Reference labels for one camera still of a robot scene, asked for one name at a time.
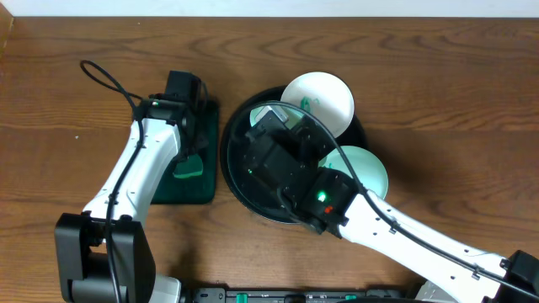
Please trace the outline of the green and yellow sponge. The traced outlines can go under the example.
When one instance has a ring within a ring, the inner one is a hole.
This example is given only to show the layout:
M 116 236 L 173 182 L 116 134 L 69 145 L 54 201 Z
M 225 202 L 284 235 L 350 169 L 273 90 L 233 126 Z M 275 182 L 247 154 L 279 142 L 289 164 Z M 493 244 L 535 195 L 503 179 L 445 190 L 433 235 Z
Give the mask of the green and yellow sponge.
M 178 179 L 187 179 L 200 176 L 204 171 L 204 163 L 198 154 L 190 155 L 178 160 L 173 170 L 173 176 Z

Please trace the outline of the white plate with green stain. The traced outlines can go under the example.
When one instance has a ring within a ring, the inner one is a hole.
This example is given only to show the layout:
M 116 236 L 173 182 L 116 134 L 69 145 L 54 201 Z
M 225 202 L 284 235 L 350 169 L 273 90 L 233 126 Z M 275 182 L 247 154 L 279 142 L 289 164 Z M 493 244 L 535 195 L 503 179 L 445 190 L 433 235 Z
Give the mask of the white plate with green stain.
M 326 72 L 308 72 L 291 81 L 280 97 L 320 120 L 334 137 L 350 126 L 355 113 L 352 92 L 339 77 Z

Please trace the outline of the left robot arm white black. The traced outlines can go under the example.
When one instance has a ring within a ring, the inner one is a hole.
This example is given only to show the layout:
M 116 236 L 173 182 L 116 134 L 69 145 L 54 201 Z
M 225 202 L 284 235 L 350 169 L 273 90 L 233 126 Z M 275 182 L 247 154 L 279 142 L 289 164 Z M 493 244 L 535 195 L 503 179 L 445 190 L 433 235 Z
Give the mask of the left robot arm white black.
M 157 274 L 144 225 L 170 162 L 196 141 L 193 106 L 147 98 L 102 189 L 79 214 L 64 213 L 54 238 L 66 302 L 178 302 L 178 279 Z

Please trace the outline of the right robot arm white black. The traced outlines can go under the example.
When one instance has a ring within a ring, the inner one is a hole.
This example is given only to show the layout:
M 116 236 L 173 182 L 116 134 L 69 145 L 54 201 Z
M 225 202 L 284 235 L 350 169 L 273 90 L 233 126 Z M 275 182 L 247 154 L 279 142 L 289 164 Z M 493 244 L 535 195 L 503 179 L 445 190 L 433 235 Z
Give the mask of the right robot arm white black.
M 535 257 L 470 247 L 392 207 L 382 162 L 341 146 L 323 120 L 277 104 L 250 110 L 247 120 L 236 167 L 270 195 L 267 207 L 284 221 L 375 250 L 457 302 L 537 301 Z

